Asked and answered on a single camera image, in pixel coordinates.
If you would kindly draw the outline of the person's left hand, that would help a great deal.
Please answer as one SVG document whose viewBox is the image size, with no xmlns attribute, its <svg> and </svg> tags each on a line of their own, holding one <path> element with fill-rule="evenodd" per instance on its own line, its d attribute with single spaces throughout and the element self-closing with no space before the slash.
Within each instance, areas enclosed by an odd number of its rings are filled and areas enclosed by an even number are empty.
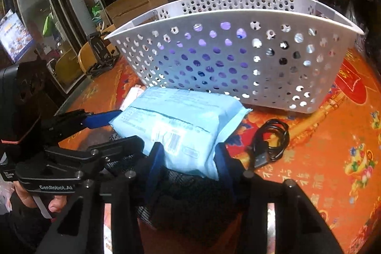
<svg viewBox="0 0 381 254">
<path fill-rule="evenodd" d="M 43 201 L 40 196 L 29 193 L 18 181 L 14 181 L 13 184 L 17 196 L 28 208 L 40 208 L 44 206 L 47 207 L 51 213 L 60 213 L 66 206 L 67 197 L 65 195 L 55 195 L 49 204 L 47 204 L 47 200 Z"/>
</svg>

